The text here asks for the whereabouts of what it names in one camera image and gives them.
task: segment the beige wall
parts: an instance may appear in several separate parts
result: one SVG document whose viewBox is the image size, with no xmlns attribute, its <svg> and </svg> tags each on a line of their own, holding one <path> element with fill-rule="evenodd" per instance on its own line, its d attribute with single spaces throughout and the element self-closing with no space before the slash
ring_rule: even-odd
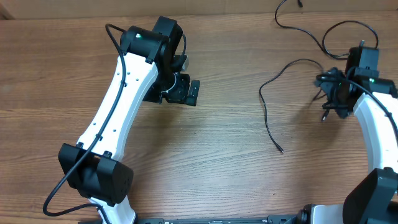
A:
<svg viewBox="0 0 398 224">
<path fill-rule="evenodd" d="M 15 19 L 274 12 L 281 0 L 0 0 Z M 288 0 L 283 11 L 378 11 L 398 0 Z"/>
</svg>

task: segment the wood grain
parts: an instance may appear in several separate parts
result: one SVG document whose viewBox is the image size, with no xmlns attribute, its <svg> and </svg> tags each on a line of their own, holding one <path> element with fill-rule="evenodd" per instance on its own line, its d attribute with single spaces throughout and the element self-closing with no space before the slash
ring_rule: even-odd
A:
<svg viewBox="0 0 398 224">
<path fill-rule="evenodd" d="M 129 200 L 140 217 L 258 217 L 296 213 L 305 204 L 342 203 L 366 176 L 368 163 L 357 120 L 331 113 L 321 123 L 322 101 L 312 82 L 319 73 L 298 63 L 263 94 L 261 83 L 298 58 L 325 68 L 345 62 L 323 55 L 314 41 L 276 26 L 273 14 L 174 16 L 188 39 L 189 74 L 201 81 L 197 107 L 144 102 L 123 162 L 135 172 Z M 74 144 L 94 117 L 116 66 L 108 22 L 151 29 L 156 17 L 0 21 L 1 223 L 76 223 L 98 217 L 84 209 L 46 217 L 42 204 L 62 177 L 57 154 Z M 360 20 L 380 38 L 379 69 L 398 81 L 398 14 L 325 12 L 281 14 L 280 22 L 321 38 L 333 24 Z M 374 37 L 347 24 L 327 38 L 332 52 L 347 52 Z M 85 203 L 63 186 L 51 211 Z"/>
<path fill-rule="evenodd" d="M 281 2 L 282 0 L 0 0 L 0 4 L 15 19 L 265 13 L 275 12 Z M 280 10 L 349 12 L 398 9 L 396 0 L 303 0 L 302 2 L 304 7 L 300 8 L 297 1 L 287 1 Z"/>
</svg>

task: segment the wooden tabletop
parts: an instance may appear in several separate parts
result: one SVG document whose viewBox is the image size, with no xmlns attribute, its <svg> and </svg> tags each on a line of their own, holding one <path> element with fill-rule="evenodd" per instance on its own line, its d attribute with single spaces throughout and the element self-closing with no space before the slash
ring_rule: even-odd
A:
<svg viewBox="0 0 398 224">
<path fill-rule="evenodd" d="M 326 69 L 345 61 L 324 55 L 303 32 L 277 27 L 273 14 L 175 16 L 187 35 L 188 72 L 201 81 L 198 105 L 144 102 L 134 120 L 123 163 L 134 170 L 129 192 L 140 217 L 261 217 L 297 213 L 305 204 L 343 203 L 368 171 L 356 118 L 310 103 L 318 68 L 290 67 L 263 94 L 258 89 L 287 63 L 318 60 Z M 280 22 L 319 39 L 342 20 L 372 26 L 380 38 L 381 77 L 398 81 L 398 13 L 285 13 Z M 86 208 L 46 217 L 42 205 L 62 178 L 57 156 L 75 144 L 102 102 L 117 53 L 104 25 L 152 29 L 157 17 L 0 21 L 0 222 L 76 223 L 98 217 Z M 360 40 L 366 28 L 345 24 L 327 37 L 332 52 Z M 64 185 L 50 204 L 60 211 L 87 199 Z"/>
</svg>

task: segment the wood surface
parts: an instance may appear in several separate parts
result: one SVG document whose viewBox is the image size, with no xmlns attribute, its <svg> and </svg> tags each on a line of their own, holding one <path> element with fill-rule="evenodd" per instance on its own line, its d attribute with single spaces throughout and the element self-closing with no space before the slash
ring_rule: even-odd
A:
<svg viewBox="0 0 398 224">
<path fill-rule="evenodd" d="M 0 0 L 8 18 L 59 19 L 115 16 L 202 15 L 274 12 L 282 0 Z M 285 12 L 385 11 L 396 0 L 287 1 Z"/>
<path fill-rule="evenodd" d="M 187 35 L 188 72 L 201 81 L 196 107 L 143 102 L 126 144 L 123 163 L 135 172 L 129 201 L 140 217 L 262 217 L 297 213 L 305 204 L 343 203 L 368 171 L 355 117 L 310 103 L 319 70 L 290 67 L 263 95 L 260 85 L 298 58 L 326 69 L 345 61 L 324 55 L 303 32 L 277 27 L 273 14 L 173 16 Z M 381 77 L 398 81 L 398 13 L 283 13 L 280 22 L 321 38 L 342 20 L 360 20 L 380 38 Z M 42 205 L 63 172 L 58 152 L 75 144 L 102 102 L 117 53 L 108 22 L 152 29 L 156 17 L 0 21 L 0 223 L 76 223 L 98 217 L 86 208 L 46 217 Z M 327 37 L 328 48 L 347 52 L 367 29 L 346 24 Z M 60 211 L 86 203 L 64 185 L 50 204 Z"/>
</svg>

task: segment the wooden table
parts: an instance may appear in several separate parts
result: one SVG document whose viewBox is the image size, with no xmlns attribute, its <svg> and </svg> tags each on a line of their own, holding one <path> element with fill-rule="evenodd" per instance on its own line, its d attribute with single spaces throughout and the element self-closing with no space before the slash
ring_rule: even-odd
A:
<svg viewBox="0 0 398 224">
<path fill-rule="evenodd" d="M 129 201 L 140 217 L 261 217 L 297 213 L 305 204 L 342 203 L 368 171 L 355 117 L 331 113 L 321 123 L 323 100 L 310 104 L 319 73 L 309 63 L 289 68 L 263 94 L 258 89 L 287 63 L 318 60 L 325 68 L 345 61 L 324 55 L 303 32 L 277 27 L 273 14 L 175 16 L 187 35 L 189 74 L 201 81 L 198 106 L 144 102 L 132 125 L 123 163 L 135 172 Z M 286 13 L 280 22 L 316 37 L 342 20 L 359 20 L 380 37 L 381 77 L 398 81 L 398 13 Z M 108 22 L 152 29 L 156 17 L 0 21 L 0 222 L 76 223 L 98 217 L 87 208 L 46 217 L 42 205 L 63 172 L 62 143 L 75 144 L 95 115 L 116 66 Z M 327 37 L 333 52 L 347 52 L 367 29 L 347 24 Z M 86 203 L 64 185 L 50 204 L 60 211 Z"/>
</svg>

